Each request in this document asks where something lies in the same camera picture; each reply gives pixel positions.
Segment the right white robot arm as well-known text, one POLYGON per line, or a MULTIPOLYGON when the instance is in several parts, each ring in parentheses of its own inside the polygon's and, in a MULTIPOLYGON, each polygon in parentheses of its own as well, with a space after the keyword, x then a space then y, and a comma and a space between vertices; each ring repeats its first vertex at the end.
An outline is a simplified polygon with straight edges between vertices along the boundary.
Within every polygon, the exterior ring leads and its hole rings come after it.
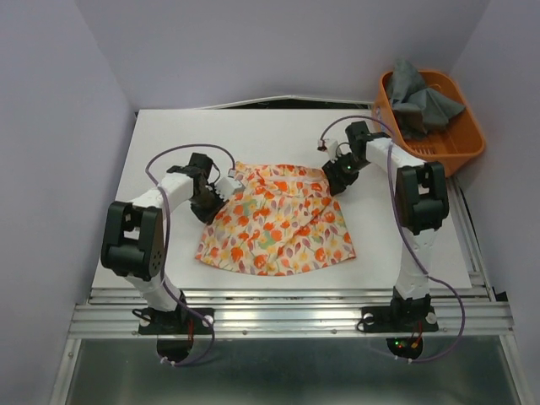
POLYGON ((401 265, 388 305, 366 306, 357 328, 367 333, 438 329, 431 305, 428 265, 436 233, 450 212, 443 164, 426 162, 397 146, 384 132, 371 132, 363 116, 351 116, 342 144, 320 136, 317 148, 329 160, 322 169, 333 196, 343 193, 368 165, 388 178, 391 207, 402 239, 401 265))

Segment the floral orange skirt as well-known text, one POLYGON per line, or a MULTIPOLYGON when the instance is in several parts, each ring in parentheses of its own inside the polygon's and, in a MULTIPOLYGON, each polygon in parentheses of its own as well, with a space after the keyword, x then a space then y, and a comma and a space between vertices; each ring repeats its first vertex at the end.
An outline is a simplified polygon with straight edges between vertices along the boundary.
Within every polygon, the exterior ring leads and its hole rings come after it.
POLYGON ((204 228, 199 262, 232 273, 285 277, 356 257, 322 170, 237 163, 235 179, 244 190, 204 228))

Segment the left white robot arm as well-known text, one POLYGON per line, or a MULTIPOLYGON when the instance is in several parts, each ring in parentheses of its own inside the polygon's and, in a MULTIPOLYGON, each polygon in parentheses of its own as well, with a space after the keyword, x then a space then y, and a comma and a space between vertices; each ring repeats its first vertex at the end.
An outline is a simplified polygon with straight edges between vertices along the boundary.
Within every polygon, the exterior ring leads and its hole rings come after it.
POLYGON ((135 310, 140 326, 179 332, 190 318, 184 293, 165 274, 166 233, 171 213, 183 203, 204 224, 211 224, 241 189, 233 177, 210 181, 215 164, 206 154, 193 153, 189 163, 170 167, 154 187, 129 202, 114 201, 105 220, 100 262, 129 282, 146 301, 135 310))

